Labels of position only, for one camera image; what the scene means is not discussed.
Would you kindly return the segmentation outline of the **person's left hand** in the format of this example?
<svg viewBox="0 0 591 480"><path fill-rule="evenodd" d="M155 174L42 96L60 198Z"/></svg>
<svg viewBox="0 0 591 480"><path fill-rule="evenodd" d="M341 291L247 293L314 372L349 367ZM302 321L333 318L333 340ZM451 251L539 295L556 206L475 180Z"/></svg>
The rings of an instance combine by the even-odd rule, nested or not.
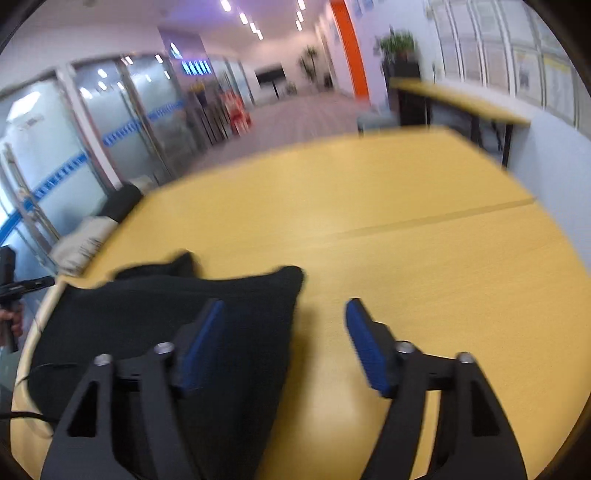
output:
<svg viewBox="0 0 591 480"><path fill-rule="evenodd" d="M0 316L2 322L9 323L15 338L22 335L23 307L20 303L16 304L12 310L1 309Z"/></svg>

